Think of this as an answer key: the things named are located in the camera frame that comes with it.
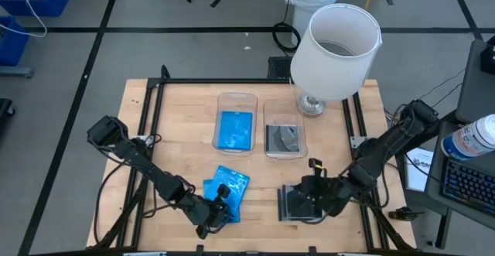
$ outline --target blue bin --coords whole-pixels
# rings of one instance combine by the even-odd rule
[[[29,0],[38,16],[59,16],[69,0]],[[11,15],[32,15],[26,0],[0,0],[0,5]]]
[[[0,17],[0,23],[15,31],[26,32],[15,22],[13,16]],[[24,52],[29,36],[21,35],[3,28],[0,29],[3,32],[3,36],[0,38],[0,66],[15,67],[21,59],[22,52]]]

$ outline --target concrete floor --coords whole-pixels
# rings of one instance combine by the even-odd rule
[[[87,87],[31,253],[84,248],[105,163],[85,142],[86,130],[104,114],[118,113],[127,79],[156,77],[162,64],[173,77],[266,77],[268,57],[283,55],[268,32],[109,32],[99,44],[96,28],[101,24],[266,27],[280,22],[285,11],[284,0],[223,0],[215,9],[209,6],[212,1],[116,0],[107,23],[102,20],[108,0],[70,0],[62,16],[43,18],[50,28],[93,29],[52,29],[44,39],[31,38],[20,65],[33,67],[35,76],[30,80],[0,77],[0,97],[13,99],[17,108],[0,139],[2,255],[19,250],[81,77],[87,79]],[[365,1],[339,0],[359,6]],[[495,33],[495,3],[465,1],[474,22],[483,28],[477,31],[489,39]],[[458,0],[393,2],[373,0],[370,6],[382,28],[411,28],[384,29],[384,44],[370,72],[370,78],[378,79],[389,111],[464,68],[475,39],[469,32],[474,27],[469,27]],[[24,26],[38,26],[32,17],[18,20]],[[94,62],[88,60],[91,50],[97,51]],[[462,76],[449,81],[425,101],[436,102],[461,81]],[[436,108],[440,114],[455,108],[458,95],[454,92]],[[420,248],[491,254],[495,233],[458,214],[452,218],[447,248],[428,247],[426,241],[435,238],[438,223],[439,215],[430,211],[413,223]]]

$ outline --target wooden tabletop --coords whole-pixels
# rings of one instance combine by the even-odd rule
[[[128,80],[122,98],[119,119],[136,135],[145,96],[146,80]],[[251,93],[258,97],[256,142],[249,156],[221,155],[211,144],[217,116],[217,97],[223,92]],[[367,80],[360,90],[361,105],[369,136],[379,136],[387,130],[383,104],[376,80]],[[158,133],[162,140],[155,146],[153,162],[161,169],[181,175],[203,195],[203,181],[211,179],[222,165],[251,177],[241,204],[241,222],[228,224],[219,234],[200,240],[181,210],[157,212],[142,223],[140,251],[195,251],[204,244],[205,251],[293,251],[305,252],[316,246],[319,252],[364,252],[366,244],[359,207],[349,203],[338,217],[329,217],[319,225],[300,222],[279,222],[277,188],[297,184],[301,176],[310,174],[308,158],[323,161],[329,176],[336,176],[351,162],[348,136],[341,102],[327,103],[325,113],[317,118],[305,118],[306,144],[309,154],[304,159],[270,159],[264,151],[263,103],[266,100],[292,99],[289,85],[284,84],[167,84],[162,100]],[[357,121],[350,102],[357,132]],[[148,118],[148,129],[151,117]],[[104,175],[115,163],[108,162]],[[121,212],[128,182],[128,168],[117,171],[108,181],[100,201],[99,236],[115,222]],[[385,168],[391,201],[384,212],[405,206],[398,171]],[[381,201],[385,194],[379,179]],[[152,187],[149,187],[145,209],[152,209]],[[374,245],[380,246],[376,222],[369,211]],[[126,244],[130,244],[135,215],[129,219]],[[397,232],[413,247],[415,239],[411,224],[391,220]],[[88,245],[94,244],[93,235]]]

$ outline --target transparent plastic bin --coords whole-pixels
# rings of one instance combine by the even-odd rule
[[[294,101],[265,101],[263,118],[266,156],[273,159],[299,159],[308,154],[304,120]]]
[[[213,147],[227,155],[249,155],[256,139],[257,109],[253,94],[220,94]]]

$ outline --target lamp base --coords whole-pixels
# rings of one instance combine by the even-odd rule
[[[308,94],[301,94],[298,99],[299,110],[308,117],[321,115],[326,108],[326,102],[320,101]]]

